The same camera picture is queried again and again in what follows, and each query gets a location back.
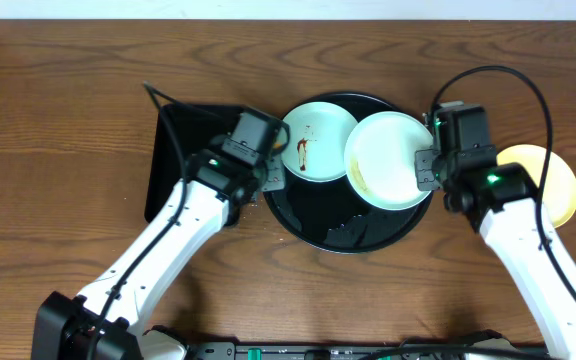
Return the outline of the yellow plate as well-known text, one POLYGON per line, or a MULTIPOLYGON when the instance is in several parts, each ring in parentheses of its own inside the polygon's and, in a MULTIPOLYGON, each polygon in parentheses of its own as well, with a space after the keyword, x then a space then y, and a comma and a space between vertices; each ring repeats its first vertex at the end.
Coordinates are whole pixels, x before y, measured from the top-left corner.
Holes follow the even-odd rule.
MULTIPOLYGON (((519 144, 502 150, 497 155, 497 162, 499 165, 520 164, 538 185, 545 155, 543 147, 519 144)), ((554 152, 549 160, 543 201, 555 228, 570 220, 576 211, 576 177, 569 165, 554 152)))

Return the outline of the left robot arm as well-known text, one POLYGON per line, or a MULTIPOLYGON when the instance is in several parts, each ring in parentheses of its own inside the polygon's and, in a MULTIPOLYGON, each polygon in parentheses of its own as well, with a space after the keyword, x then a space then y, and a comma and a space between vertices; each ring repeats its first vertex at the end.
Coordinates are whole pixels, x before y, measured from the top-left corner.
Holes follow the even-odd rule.
POLYGON ((281 157, 245 147, 204 149, 130 247, 96 280, 39 307, 34 359, 183 359, 186 347, 146 325, 173 281, 213 235, 232 225, 257 193, 283 188, 281 157))

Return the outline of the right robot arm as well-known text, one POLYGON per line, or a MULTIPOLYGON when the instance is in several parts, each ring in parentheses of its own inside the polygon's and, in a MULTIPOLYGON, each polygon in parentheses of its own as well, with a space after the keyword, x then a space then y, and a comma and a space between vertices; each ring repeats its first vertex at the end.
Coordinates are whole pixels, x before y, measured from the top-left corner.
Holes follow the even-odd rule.
POLYGON ((443 189, 445 208, 463 214, 500 259, 549 355, 576 359, 576 264, 528 172, 517 163, 498 164, 492 146, 447 154, 419 150, 414 166, 419 188, 443 189))

